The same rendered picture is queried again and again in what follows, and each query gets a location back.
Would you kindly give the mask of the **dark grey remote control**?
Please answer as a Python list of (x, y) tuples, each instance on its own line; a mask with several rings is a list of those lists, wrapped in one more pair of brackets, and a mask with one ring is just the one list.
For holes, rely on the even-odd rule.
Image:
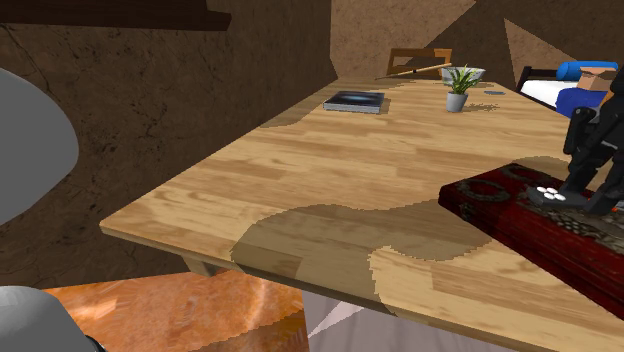
[(593, 195), (578, 187), (564, 183), (560, 187), (531, 186), (526, 189), (527, 198), (536, 206), (550, 208), (583, 208)]

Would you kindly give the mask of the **wooden chair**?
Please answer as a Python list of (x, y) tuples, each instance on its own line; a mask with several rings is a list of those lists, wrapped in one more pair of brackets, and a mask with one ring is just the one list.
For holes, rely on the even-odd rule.
[(392, 48), (387, 74), (407, 78), (441, 76), (441, 70), (451, 63), (452, 50), (447, 48)]

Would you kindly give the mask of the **red patterned box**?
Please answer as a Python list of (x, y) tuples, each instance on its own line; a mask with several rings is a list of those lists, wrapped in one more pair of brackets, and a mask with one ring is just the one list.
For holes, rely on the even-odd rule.
[(527, 195), (561, 184), (511, 163), (443, 186), (438, 203), (624, 320), (624, 209), (596, 217)]

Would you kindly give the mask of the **wooden table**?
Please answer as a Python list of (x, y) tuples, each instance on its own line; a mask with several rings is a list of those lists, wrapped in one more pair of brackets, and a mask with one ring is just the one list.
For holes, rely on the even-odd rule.
[[(484, 90), (504, 91), (487, 95)], [(331, 111), (384, 93), (379, 114)], [(440, 207), (510, 162), (566, 173), (565, 117), (495, 83), (340, 79), (104, 219), (104, 233), (521, 352), (624, 352), (624, 320)]]

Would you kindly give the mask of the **grey bowl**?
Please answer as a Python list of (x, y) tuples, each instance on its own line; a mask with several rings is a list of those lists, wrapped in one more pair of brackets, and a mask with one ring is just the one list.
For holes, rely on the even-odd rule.
[(441, 77), (444, 85), (452, 86), (455, 80), (480, 80), (485, 72), (481, 68), (449, 66), (441, 69)]

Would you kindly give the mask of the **potted plant in grey pot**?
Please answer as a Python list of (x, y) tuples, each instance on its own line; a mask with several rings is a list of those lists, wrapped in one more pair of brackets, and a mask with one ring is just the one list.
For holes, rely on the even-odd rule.
[(446, 110), (448, 112), (461, 112), (468, 98), (467, 90), (478, 84), (480, 80), (455, 80), (450, 91), (447, 93)]

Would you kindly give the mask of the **dark blue book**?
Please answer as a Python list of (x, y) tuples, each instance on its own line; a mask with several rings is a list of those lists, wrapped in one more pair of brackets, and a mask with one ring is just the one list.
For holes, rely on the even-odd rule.
[(379, 92), (339, 91), (323, 102), (324, 110), (379, 114), (385, 94)]

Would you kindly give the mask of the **bed with blue bedding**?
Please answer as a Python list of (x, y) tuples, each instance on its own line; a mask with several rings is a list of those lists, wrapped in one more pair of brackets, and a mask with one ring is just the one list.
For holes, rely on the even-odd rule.
[(624, 68), (609, 61), (568, 61), (557, 69), (525, 66), (516, 92), (570, 117), (577, 107), (599, 107), (622, 77)]

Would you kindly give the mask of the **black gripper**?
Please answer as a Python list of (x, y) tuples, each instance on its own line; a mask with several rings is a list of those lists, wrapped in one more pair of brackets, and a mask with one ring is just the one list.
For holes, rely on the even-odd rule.
[[(591, 107), (573, 110), (564, 143), (564, 153), (572, 159), (569, 175), (560, 188), (563, 192), (584, 191), (612, 155), (613, 148), (624, 148), (624, 67), (615, 76), (610, 90), (613, 95), (599, 110)], [(590, 198), (586, 211), (602, 216), (610, 213), (620, 200), (624, 200), (624, 149), (615, 152), (613, 166)]]

